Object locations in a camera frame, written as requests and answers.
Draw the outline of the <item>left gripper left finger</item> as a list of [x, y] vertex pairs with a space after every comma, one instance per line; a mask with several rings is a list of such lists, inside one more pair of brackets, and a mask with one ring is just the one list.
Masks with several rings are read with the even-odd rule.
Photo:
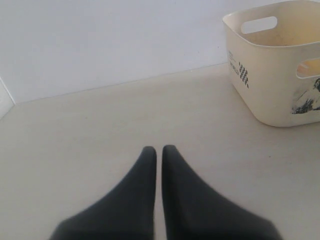
[[63, 220], [52, 240], [152, 240], [157, 153], [145, 146], [125, 177], [87, 209]]

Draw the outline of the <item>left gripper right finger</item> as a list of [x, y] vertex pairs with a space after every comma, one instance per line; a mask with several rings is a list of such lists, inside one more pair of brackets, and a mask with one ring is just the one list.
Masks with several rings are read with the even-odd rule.
[[278, 240], [275, 225], [211, 188], [174, 145], [162, 149], [162, 203], [168, 240]]

